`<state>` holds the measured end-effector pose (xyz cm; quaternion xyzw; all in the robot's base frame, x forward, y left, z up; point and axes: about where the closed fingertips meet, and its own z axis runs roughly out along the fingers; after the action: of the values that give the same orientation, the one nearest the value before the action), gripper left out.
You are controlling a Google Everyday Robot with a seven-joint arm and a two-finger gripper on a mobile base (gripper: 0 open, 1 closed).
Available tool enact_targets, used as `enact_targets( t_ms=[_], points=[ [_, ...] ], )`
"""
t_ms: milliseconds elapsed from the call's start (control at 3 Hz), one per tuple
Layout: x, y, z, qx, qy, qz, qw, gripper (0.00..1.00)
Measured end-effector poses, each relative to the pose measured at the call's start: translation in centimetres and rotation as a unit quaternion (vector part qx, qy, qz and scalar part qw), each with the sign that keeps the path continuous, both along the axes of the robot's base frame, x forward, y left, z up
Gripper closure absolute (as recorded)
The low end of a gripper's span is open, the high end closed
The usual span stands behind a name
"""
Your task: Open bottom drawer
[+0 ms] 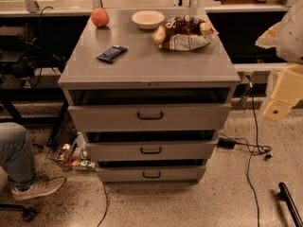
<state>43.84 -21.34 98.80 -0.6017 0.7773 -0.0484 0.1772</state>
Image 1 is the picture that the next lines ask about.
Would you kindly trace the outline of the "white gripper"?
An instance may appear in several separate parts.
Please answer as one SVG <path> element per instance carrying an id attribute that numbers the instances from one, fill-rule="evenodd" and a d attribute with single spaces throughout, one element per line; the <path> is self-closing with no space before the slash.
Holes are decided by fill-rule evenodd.
<path id="1" fill-rule="evenodd" d="M 277 73 L 276 86 L 263 116 L 272 121 L 283 119 L 303 99 L 303 65 L 288 63 Z"/>

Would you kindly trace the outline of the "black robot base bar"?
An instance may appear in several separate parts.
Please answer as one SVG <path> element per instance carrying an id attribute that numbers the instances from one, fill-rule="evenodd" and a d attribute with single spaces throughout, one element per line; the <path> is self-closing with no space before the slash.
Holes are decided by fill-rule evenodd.
<path id="1" fill-rule="evenodd" d="M 290 211 L 290 214 L 293 218 L 294 224 L 296 227 L 303 227 L 303 220 L 300 217 L 297 208 L 294 204 L 293 198 L 291 196 L 290 191 L 288 190 L 288 187 L 285 183 L 279 183 L 279 196 L 286 202 L 287 207 Z"/>

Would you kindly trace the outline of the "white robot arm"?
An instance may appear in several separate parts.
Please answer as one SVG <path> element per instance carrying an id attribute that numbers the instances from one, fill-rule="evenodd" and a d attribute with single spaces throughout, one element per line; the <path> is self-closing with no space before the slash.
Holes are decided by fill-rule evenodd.
<path id="1" fill-rule="evenodd" d="M 303 99 L 303 0 L 297 0 L 280 22 L 259 36 L 256 46 L 274 47 L 276 55 L 287 62 L 277 74 L 275 89 L 263 111 L 265 118 L 278 121 Z"/>

